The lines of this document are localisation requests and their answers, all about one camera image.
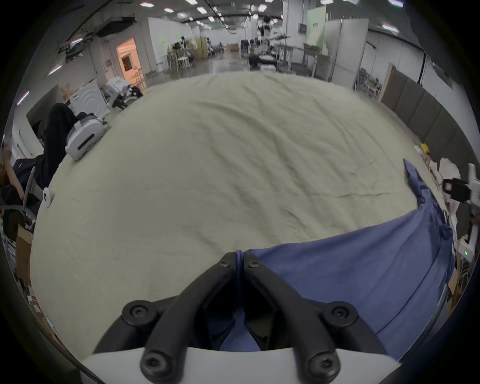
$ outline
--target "ceiling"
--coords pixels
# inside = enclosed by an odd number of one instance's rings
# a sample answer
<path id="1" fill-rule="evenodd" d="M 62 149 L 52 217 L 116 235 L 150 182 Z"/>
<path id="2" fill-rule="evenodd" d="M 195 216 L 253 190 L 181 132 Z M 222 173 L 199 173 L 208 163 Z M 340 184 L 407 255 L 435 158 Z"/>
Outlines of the ceiling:
<path id="1" fill-rule="evenodd" d="M 86 2 L 95 3 L 95 8 L 98 7 L 99 2 L 104 0 L 84 0 Z M 147 8 L 141 7 L 140 3 L 147 1 L 152 3 L 154 7 Z M 235 30 L 242 27 L 246 16 L 251 12 L 252 5 L 258 8 L 259 5 L 264 4 L 267 6 L 264 12 L 255 10 L 259 16 L 269 15 L 278 20 L 276 27 L 282 26 L 282 20 L 280 16 L 283 13 L 283 1 L 273 0 L 267 2 L 266 0 L 239 0 L 239 1 L 226 1 L 226 0 L 190 0 L 196 1 L 197 4 L 190 4 L 187 0 L 112 0 L 108 7 L 119 8 L 120 14 L 130 15 L 131 13 L 137 15 L 148 15 L 151 17 L 167 18 L 177 22 L 188 22 L 191 26 L 196 26 L 196 21 L 204 23 L 201 28 L 216 29 L 225 28 L 223 22 L 220 21 L 216 12 L 213 11 L 213 7 L 216 7 L 217 12 L 222 14 L 225 25 L 229 26 L 230 30 Z M 316 8 L 322 6 L 321 0 L 290 0 L 303 2 L 305 9 Z M 206 14 L 202 14 L 197 10 L 197 7 L 204 7 L 207 11 Z M 174 12 L 166 12 L 165 8 L 171 8 Z M 379 32 L 395 35 L 413 45 L 420 46 L 419 41 L 410 28 L 407 14 L 404 8 L 393 6 L 388 0 L 333 0 L 332 4 L 327 5 L 327 13 L 330 19 L 342 19 L 342 18 L 368 18 L 370 20 L 369 28 Z M 209 16 L 213 16 L 215 19 L 213 22 L 208 20 Z M 103 20 L 93 20 L 91 23 L 101 23 Z M 388 24 L 394 26 L 399 30 L 398 33 L 393 34 L 382 28 L 382 24 Z"/>
<path id="2" fill-rule="evenodd" d="M 185 22 L 189 17 L 193 18 L 192 22 L 189 22 L 191 26 L 197 25 L 196 21 L 199 20 L 204 23 L 203 28 L 225 28 L 223 23 L 219 20 L 215 11 L 212 10 L 216 7 L 217 11 L 222 14 L 224 23 L 229 26 L 230 30 L 235 30 L 242 27 L 245 21 L 245 16 L 251 12 L 251 6 L 254 5 L 258 8 L 259 5 L 264 4 L 267 6 L 264 12 L 255 10 L 252 14 L 277 16 L 278 23 L 276 26 L 281 26 L 280 16 L 283 13 L 283 1 L 273 0 L 271 3 L 265 0 L 240 0 L 240 1 L 225 1 L 225 0 L 196 0 L 198 4 L 189 4 L 186 0 L 146 0 L 155 5 L 150 8 L 152 17 L 164 17 L 177 22 Z M 206 14 L 202 14 L 197 10 L 197 7 L 204 7 L 207 11 Z M 165 12 L 165 8 L 170 8 L 174 12 Z M 179 13 L 184 13 L 186 17 L 179 17 Z M 209 16 L 213 16 L 215 20 L 211 22 L 208 20 Z"/>

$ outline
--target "ceiling light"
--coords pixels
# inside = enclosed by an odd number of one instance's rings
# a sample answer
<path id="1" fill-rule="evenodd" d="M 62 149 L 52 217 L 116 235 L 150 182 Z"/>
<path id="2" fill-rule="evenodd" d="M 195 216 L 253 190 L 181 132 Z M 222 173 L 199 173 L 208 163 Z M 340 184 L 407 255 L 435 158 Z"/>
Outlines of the ceiling light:
<path id="1" fill-rule="evenodd" d="M 26 98 L 28 96 L 29 93 L 30 93 L 30 91 L 27 91 L 27 93 L 25 95 L 23 95 L 20 100 L 18 100 L 17 105 L 19 105 L 24 100 L 24 98 Z"/>
<path id="2" fill-rule="evenodd" d="M 396 7 L 403 8 L 403 1 L 399 0 L 388 0 L 388 2 L 392 5 L 395 5 Z"/>
<path id="3" fill-rule="evenodd" d="M 48 73 L 48 75 L 50 76 L 53 72 L 58 71 L 60 68 L 61 68 L 61 65 L 56 66 L 54 69 L 52 69 L 52 70 Z"/>
<path id="4" fill-rule="evenodd" d="M 392 27 L 391 25 L 388 25 L 388 24 L 382 24 L 382 28 L 386 29 L 387 31 L 398 33 L 398 29 L 396 29 L 395 27 Z"/>

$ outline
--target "wrinkled fabric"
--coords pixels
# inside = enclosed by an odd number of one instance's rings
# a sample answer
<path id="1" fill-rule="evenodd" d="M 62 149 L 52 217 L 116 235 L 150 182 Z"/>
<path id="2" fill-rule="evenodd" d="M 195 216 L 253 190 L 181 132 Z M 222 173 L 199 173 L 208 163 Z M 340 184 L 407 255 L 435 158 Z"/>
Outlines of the wrinkled fabric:
<path id="1" fill-rule="evenodd" d="M 454 268 L 453 235 L 431 190 L 404 160 L 418 208 L 384 224 L 328 239 L 251 250 L 300 295 L 355 306 L 400 359 L 435 314 Z M 258 350 L 238 327 L 222 350 Z"/>
<path id="2" fill-rule="evenodd" d="M 230 72 L 148 91 L 107 116 L 80 161 L 65 156 L 55 199 L 38 212 L 32 286 L 80 361 L 126 303 L 180 294 L 227 252 L 326 239 L 417 208 L 404 158 L 443 204 L 408 128 L 344 87 Z"/>

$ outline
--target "white machine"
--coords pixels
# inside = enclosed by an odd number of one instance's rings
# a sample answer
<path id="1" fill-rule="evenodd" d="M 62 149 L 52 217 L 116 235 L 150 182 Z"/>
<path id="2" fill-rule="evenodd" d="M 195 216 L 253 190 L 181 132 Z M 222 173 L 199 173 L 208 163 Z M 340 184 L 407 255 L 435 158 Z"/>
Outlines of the white machine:
<path id="1" fill-rule="evenodd" d="M 104 135 L 102 122 L 95 116 L 87 116 L 77 121 L 67 137 L 65 152 L 73 159 L 79 160 Z"/>
<path id="2" fill-rule="evenodd" d="M 443 190 L 452 196 L 452 199 L 461 203 L 468 203 L 474 216 L 480 214 L 480 180 L 476 177 L 474 164 L 468 165 L 468 184 L 459 179 L 448 179 L 443 181 Z M 474 224 L 470 236 L 466 235 L 458 242 L 456 251 L 469 263 L 475 256 L 475 246 L 479 234 L 479 225 Z"/>
<path id="3" fill-rule="evenodd" d="M 101 119 L 110 112 L 96 79 L 89 81 L 70 96 L 70 105 L 75 115 L 80 112 L 93 113 Z"/>
<path id="4" fill-rule="evenodd" d="M 143 94 L 137 87 L 133 87 L 123 77 L 117 76 L 107 82 L 107 93 L 111 96 L 107 108 L 119 107 L 125 109 Z"/>

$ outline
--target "blue cloth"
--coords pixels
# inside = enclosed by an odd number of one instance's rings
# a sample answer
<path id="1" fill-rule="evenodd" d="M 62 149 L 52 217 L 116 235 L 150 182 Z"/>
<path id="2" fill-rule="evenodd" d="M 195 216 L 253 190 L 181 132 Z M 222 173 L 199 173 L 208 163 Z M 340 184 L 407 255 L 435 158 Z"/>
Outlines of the blue cloth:
<path id="1" fill-rule="evenodd" d="M 435 314 L 455 262 L 441 208 L 415 167 L 404 165 L 418 203 L 408 214 L 328 239 L 250 250 L 303 297 L 354 305 L 394 359 Z M 221 350 L 259 350 L 238 316 Z"/>

